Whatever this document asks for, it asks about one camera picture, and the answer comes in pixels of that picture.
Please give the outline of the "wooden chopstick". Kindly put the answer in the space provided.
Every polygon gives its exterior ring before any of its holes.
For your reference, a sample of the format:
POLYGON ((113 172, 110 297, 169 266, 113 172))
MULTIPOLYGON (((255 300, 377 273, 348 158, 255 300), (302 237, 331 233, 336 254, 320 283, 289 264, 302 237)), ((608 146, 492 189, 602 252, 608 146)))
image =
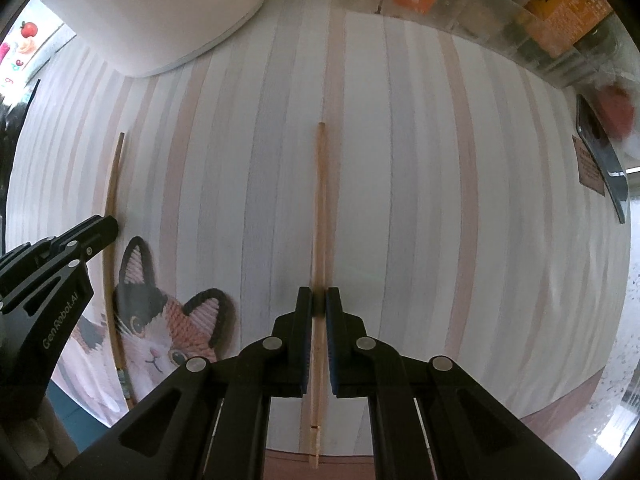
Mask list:
MULTIPOLYGON (((125 133, 119 133, 114 149, 113 159, 111 163, 111 172, 110 176, 108 177, 104 208, 104 212, 107 216, 114 216, 116 214, 120 159, 122 158, 122 149, 124 148, 125 144, 125 136, 125 133)), ((114 245, 110 245, 104 249, 102 260, 103 297, 106 326, 108 329, 108 336, 110 337, 111 341, 112 355, 120 392, 122 393, 122 398, 125 401, 126 407, 128 408, 128 410, 131 410, 134 407, 134 399, 132 398, 131 394, 130 381, 126 370, 126 361, 124 355, 122 354, 122 345, 120 344, 120 339, 118 336, 116 315, 114 313, 113 306, 113 292, 116 287, 114 245)))
POLYGON ((316 135, 317 182, 314 192, 314 244, 312 244, 311 290, 314 296, 310 361, 309 465, 319 468, 321 454, 322 399, 324 395, 324 290, 326 289, 326 193, 328 192, 329 141, 326 124, 318 123, 316 135))

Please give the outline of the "blue cabinet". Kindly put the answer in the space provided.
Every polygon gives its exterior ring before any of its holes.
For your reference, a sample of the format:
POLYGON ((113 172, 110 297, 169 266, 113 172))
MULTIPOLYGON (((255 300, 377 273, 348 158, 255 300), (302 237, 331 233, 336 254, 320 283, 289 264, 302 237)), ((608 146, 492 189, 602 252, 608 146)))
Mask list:
POLYGON ((107 426, 85 411, 54 382, 49 382, 47 398, 79 452, 84 452, 107 433, 107 426))

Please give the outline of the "striped cat table mat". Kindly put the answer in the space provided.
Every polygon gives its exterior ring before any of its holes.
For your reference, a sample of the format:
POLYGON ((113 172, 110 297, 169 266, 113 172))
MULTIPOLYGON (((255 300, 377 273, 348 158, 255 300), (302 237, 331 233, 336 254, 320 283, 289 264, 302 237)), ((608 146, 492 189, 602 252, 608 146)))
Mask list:
POLYGON ((126 335, 131 385, 172 342, 232 356, 310 281, 314 144, 329 136, 329 282, 401 353, 454 358, 586 479, 634 428, 625 301, 634 240, 578 179, 576 91, 425 25, 340 0, 265 0, 212 50, 125 76, 41 0, 37 92, 9 176, 6 246, 104 209, 119 133, 116 254, 140 237, 168 305, 126 335))

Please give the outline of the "cream cylindrical utensil holder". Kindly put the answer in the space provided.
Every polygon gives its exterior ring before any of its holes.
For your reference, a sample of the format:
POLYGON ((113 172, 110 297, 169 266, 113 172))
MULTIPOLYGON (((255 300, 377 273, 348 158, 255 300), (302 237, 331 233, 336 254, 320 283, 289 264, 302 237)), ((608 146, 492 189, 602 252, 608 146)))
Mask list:
POLYGON ((265 0, 41 0, 119 73, 172 70, 226 40, 265 0))

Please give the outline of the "brown coaster card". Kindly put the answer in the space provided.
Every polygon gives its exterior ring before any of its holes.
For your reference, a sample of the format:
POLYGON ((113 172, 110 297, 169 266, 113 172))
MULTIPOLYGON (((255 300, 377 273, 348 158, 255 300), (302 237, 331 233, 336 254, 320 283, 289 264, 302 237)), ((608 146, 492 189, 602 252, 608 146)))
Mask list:
POLYGON ((574 136, 574 150, 577 159, 578 179, 586 188, 605 196, 605 184, 600 169, 581 138, 574 136))

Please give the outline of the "colourful wall stickers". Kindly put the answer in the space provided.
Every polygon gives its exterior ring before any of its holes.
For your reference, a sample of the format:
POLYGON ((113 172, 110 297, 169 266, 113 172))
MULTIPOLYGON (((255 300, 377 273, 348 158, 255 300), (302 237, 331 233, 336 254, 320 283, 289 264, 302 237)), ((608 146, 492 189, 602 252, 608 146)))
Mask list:
POLYGON ((1 84, 12 86, 37 50, 39 29, 34 22, 22 21, 17 33, 1 44, 1 84))

